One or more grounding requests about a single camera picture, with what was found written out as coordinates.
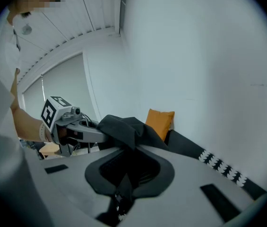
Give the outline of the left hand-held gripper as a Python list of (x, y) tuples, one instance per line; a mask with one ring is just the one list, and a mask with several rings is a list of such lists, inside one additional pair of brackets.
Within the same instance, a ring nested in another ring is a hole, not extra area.
[(70, 112), (72, 107), (75, 106), (61, 96), (50, 96), (46, 99), (41, 112), (42, 122), (50, 131), (52, 141), (59, 145), (60, 150), (58, 154), (64, 157), (71, 156), (78, 143), (60, 143), (59, 128), (66, 128), (67, 136), (78, 142), (103, 143), (108, 140), (108, 136), (100, 130), (88, 127), (82, 122), (76, 122), (79, 120), (87, 121), (86, 115), (82, 112), (81, 118), (77, 120), (62, 121), (62, 115), (66, 112)]

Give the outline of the gray roller blind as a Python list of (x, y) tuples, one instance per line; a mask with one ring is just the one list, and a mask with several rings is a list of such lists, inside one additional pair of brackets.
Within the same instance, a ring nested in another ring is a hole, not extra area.
[(39, 78), (24, 92), (25, 111), (40, 119), (44, 100), (61, 96), (97, 121), (86, 81), (83, 55), (79, 54), (57, 65)]

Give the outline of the white wrist band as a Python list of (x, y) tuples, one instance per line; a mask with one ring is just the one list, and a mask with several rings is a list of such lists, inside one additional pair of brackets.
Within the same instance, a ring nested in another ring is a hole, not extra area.
[(39, 137), (43, 142), (52, 142), (52, 137), (50, 131), (47, 129), (44, 123), (40, 125), (39, 128)]

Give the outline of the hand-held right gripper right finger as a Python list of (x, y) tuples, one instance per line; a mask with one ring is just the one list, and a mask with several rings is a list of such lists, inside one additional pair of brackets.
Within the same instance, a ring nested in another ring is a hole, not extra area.
[[(175, 177), (158, 197), (137, 199), (123, 227), (240, 227), (266, 202), (265, 195), (252, 200), (241, 187), (199, 160), (150, 146), (142, 149), (167, 159), (174, 167)], [(201, 186), (208, 184), (214, 184), (240, 215), (225, 224), (201, 191)]]

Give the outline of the large orange cushion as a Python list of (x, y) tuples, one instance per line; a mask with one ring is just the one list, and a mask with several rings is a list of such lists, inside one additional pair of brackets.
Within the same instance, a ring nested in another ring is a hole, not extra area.
[(152, 127), (158, 136), (165, 141), (169, 130), (174, 128), (174, 116), (175, 112), (160, 112), (153, 109), (149, 109), (146, 125)]

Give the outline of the person's left forearm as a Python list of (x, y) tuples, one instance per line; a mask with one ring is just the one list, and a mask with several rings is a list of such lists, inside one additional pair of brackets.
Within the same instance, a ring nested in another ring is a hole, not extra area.
[(14, 80), (11, 86), (11, 94), (14, 96), (14, 101), (10, 108), (13, 115), (15, 129), (19, 138), (29, 141), (41, 142), (39, 129), (42, 121), (31, 117), (27, 112), (20, 108), (17, 95), (17, 76), (20, 69), (16, 68)]

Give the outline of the black backpack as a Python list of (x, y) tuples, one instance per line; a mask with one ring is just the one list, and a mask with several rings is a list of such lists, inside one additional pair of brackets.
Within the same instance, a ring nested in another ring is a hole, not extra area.
[(116, 227), (119, 217), (127, 214), (134, 203), (132, 191), (157, 177), (160, 166), (153, 159), (138, 151), (138, 145), (147, 145), (167, 150), (164, 140), (155, 130), (135, 117), (120, 118), (105, 116), (97, 129), (108, 135), (99, 149), (120, 147), (124, 152), (100, 167), (100, 174), (116, 187), (107, 212), (97, 219), (109, 226)]

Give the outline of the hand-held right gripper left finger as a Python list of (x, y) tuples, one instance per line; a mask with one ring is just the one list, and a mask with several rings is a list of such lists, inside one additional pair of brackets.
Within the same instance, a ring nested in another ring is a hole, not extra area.
[(78, 208), (91, 218), (96, 218), (109, 207), (110, 197), (97, 194), (86, 181), (85, 170), (92, 162), (109, 155), (119, 148), (110, 148), (73, 157), (56, 157), (43, 160), (41, 166), (49, 168), (66, 165), (66, 169), (48, 174), (54, 189), (57, 190), (72, 207)]

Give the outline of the round wooden side table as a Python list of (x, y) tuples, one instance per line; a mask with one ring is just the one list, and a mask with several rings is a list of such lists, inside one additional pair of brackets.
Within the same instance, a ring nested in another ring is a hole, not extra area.
[[(60, 150), (59, 145), (55, 143), (47, 143), (45, 144), (38, 152), (44, 157), (62, 157), (58, 154), (58, 151)], [(79, 156), (87, 154), (88, 150), (86, 148), (84, 149), (77, 149), (75, 150), (71, 156)]]

